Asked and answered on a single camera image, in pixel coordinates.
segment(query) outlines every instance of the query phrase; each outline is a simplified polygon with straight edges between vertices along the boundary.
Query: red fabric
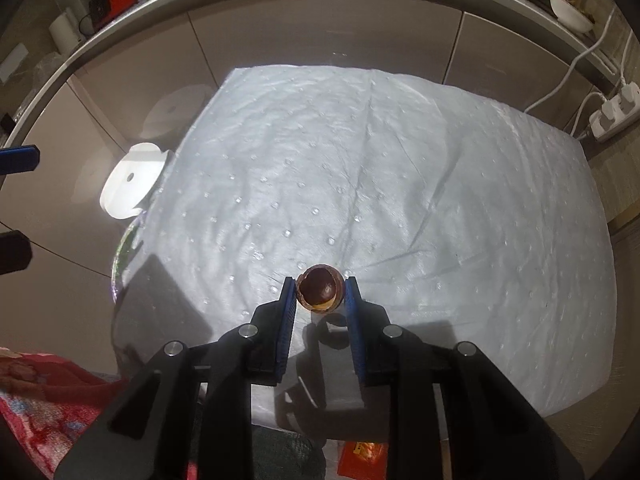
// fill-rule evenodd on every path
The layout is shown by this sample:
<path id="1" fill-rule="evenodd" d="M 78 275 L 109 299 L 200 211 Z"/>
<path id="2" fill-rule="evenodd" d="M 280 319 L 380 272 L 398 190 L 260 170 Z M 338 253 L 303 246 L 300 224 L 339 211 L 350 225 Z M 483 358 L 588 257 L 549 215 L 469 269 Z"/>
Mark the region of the red fabric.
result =
<path id="1" fill-rule="evenodd" d="M 108 383 L 71 361 L 0 348 L 0 415 L 48 478 L 126 382 Z"/>

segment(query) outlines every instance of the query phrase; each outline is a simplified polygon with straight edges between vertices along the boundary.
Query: blue handle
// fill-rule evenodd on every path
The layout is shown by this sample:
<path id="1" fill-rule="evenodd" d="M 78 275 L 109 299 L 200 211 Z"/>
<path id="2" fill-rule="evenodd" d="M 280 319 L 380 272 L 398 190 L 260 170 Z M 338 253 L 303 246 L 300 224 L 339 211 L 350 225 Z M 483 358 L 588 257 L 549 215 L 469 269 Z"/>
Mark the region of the blue handle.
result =
<path id="1" fill-rule="evenodd" d="M 36 146 L 17 146 L 0 150 L 0 175 L 33 171 L 40 163 Z"/>

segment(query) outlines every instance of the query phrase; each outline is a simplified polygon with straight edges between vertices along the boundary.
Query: white paper towel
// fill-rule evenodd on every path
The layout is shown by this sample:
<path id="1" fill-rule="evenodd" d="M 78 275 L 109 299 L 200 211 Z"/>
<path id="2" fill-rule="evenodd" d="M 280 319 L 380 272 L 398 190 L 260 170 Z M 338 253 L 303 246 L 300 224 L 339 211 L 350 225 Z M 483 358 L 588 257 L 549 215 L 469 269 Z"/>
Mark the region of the white paper towel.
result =
<path id="1" fill-rule="evenodd" d="M 69 57 L 73 50 L 84 42 L 78 26 L 72 23 L 67 11 L 60 14 L 49 26 L 49 32 L 62 56 Z"/>
<path id="2" fill-rule="evenodd" d="M 114 325 L 121 357 L 216 340 L 285 276 L 325 263 L 425 341 L 475 342 L 543 415 L 609 375 L 612 251 L 580 144 L 457 88 L 235 70 L 181 144 L 141 240 Z M 334 324 L 297 310 L 283 384 L 253 389 L 256 423 L 354 424 L 368 401 L 348 349 L 327 343 Z"/>

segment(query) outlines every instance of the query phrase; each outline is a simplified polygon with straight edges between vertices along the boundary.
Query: chestnut shell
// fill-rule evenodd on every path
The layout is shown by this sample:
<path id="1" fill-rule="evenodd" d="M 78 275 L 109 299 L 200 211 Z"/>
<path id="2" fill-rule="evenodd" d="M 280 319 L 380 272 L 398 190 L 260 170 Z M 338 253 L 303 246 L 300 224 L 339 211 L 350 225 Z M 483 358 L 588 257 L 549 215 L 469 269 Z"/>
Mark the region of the chestnut shell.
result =
<path id="1" fill-rule="evenodd" d="M 331 266 L 314 265 L 296 280 L 296 297 L 311 312 L 331 312 L 340 305 L 343 296 L 344 278 Z"/>

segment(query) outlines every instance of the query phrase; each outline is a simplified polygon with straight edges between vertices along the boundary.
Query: cabinet door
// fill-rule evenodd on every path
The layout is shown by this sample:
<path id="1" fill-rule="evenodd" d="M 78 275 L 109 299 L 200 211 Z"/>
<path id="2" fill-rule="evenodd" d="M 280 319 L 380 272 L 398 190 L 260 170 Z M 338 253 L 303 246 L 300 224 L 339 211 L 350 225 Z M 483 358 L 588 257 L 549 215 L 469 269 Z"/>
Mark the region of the cabinet door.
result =
<path id="1" fill-rule="evenodd" d="M 465 13 L 445 83 L 524 110 L 552 91 L 568 65 L 515 32 Z M 553 98 L 532 110 L 563 129 L 591 89 L 573 72 Z"/>
<path id="2" fill-rule="evenodd" d="M 93 372 L 115 373 L 110 280 L 31 248 L 26 270 L 0 276 L 0 346 L 56 354 Z"/>
<path id="3" fill-rule="evenodd" d="M 462 13 L 423 0 L 233 0 L 190 12 L 219 84 L 265 64 L 444 77 Z"/>
<path id="4" fill-rule="evenodd" d="M 40 149 L 40 165 L 8 175 L 0 189 L 0 221 L 38 245 L 104 276 L 124 232 L 100 208 L 100 193 L 124 152 L 64 84 L 24 144 Z"/>
<path id="5" fill-rule="evenodd" d="M 164 150 L 178 147 L 217 89 L 186 14 L 111 47 L 75 76 L 78 96 L 107 119 L 107 131 Z"/>

